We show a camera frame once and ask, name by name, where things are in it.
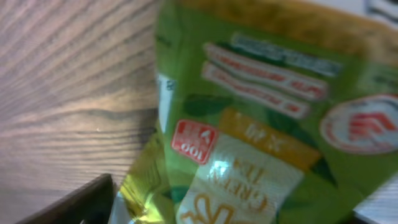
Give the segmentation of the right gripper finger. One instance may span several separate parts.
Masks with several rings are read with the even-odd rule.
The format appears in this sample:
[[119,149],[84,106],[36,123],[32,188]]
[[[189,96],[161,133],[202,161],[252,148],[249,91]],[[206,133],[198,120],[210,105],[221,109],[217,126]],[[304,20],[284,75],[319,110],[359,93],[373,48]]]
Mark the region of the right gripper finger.
[[113,179],[101,174],[17,224],[107,224],[113,202]]

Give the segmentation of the green tea packet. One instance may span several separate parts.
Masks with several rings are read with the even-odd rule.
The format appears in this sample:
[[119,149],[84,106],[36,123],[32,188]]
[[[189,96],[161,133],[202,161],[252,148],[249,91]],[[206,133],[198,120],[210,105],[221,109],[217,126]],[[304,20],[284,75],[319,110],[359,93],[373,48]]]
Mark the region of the green tea packet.
[[343,223],[397,177],[397,29],[311,1],[164,1],[159,120],[111,223]]

